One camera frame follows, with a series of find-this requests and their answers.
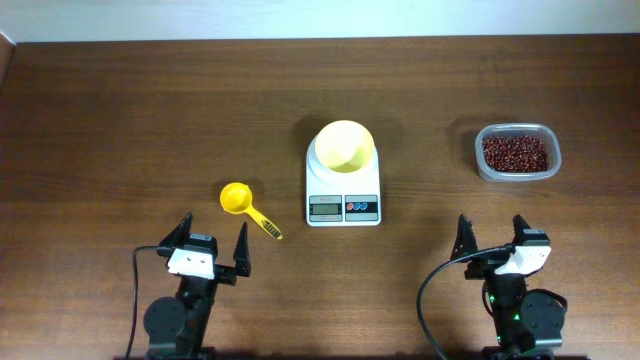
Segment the yellow measuring scoop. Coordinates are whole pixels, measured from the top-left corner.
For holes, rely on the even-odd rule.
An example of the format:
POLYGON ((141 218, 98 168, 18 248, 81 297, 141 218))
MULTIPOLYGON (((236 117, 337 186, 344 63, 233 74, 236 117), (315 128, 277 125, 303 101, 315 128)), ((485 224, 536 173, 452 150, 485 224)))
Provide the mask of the yellow measuring scoop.
POLYGON ((282 231, 265 215, 253 206, 253 194, 248 185, 240 182, 232 182, 223 187, 220 193, 222 208, 234 215, 246 214, 251 217, 260 228, 271 237, 282 240, 282 231))

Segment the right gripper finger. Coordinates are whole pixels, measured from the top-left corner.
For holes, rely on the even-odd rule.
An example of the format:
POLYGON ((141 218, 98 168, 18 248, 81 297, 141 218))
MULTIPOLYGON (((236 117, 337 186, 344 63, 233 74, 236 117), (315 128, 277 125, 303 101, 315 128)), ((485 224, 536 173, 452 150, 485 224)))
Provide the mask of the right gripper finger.
POLYGON ((477 251, 477 240, 472 229, 472 222, 464 214, 461 214, 458 218, 457 234, 450 259, 457 260, 477 251))
POLYGON ((524 220, 524 218, 517 214, 513 218, 513 227, 514 227, 514 239, 512 241, 515 245, 525 245, 527 242, 531 240, 531 235, 528 233, 528 230, 531 227, 524 220))

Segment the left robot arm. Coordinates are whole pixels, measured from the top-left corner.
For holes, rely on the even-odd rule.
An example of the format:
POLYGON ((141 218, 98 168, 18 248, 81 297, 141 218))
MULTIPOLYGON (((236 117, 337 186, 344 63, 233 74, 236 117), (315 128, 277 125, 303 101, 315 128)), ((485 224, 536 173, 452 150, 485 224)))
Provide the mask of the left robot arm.
POLYGON ((233 253, 232 266, 220 265, 215 237, 191 231, 193 215, 181 222, 154 248, 166 259, 167 271, 180 278, 173 296, 161 297, 143 316, 149 336, 147 359, 205 359, 215 350, 203 345, 217 288, 234 286, 251 275, 248 226, 242 225, 233 253))

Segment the red adzuki beans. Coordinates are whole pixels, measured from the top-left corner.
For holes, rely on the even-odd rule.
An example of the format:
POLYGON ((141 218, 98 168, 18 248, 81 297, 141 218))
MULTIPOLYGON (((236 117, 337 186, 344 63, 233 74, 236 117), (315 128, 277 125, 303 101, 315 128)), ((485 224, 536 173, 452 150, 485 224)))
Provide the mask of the red adzuki beans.
POLYGON ((494 171, 536 173, 549 169, 548 155, 539 138, 490 136, 484 138, 481 145, 485 162, 494 171))

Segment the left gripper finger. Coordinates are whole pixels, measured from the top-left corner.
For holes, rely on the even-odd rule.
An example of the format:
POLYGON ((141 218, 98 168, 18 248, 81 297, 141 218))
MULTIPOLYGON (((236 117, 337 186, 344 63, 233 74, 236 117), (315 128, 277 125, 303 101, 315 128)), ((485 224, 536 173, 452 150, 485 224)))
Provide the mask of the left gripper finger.
POLYGON ((188 212, 181 222, 159 243, 163 248, 175 248, 181 246, 191 234, 193 214, 188 212))
POLYGON ((235 274, 240 277, 251 275, 251 261, 248 247, 248 224, 243 223, 236 242, 233 260, 235 262, 235 274))

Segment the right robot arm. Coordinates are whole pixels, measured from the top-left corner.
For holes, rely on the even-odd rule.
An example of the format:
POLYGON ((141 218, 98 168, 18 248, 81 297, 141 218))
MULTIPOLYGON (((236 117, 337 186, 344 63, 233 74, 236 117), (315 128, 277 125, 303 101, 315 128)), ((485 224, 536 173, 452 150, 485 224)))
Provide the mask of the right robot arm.
POLYGON ((498 344, 481 352, 484 359, 552 359, 562 346, 568 302, 545 289, 529 289, 526 280, 540 271, 551 253, 545 231, 520 215, 513 218, 514 238, 496 251, 481 251, 471 221, 460 215, 451 260, 467 265, 467 280, 481 280, 482 301, 493 319, 498 344))

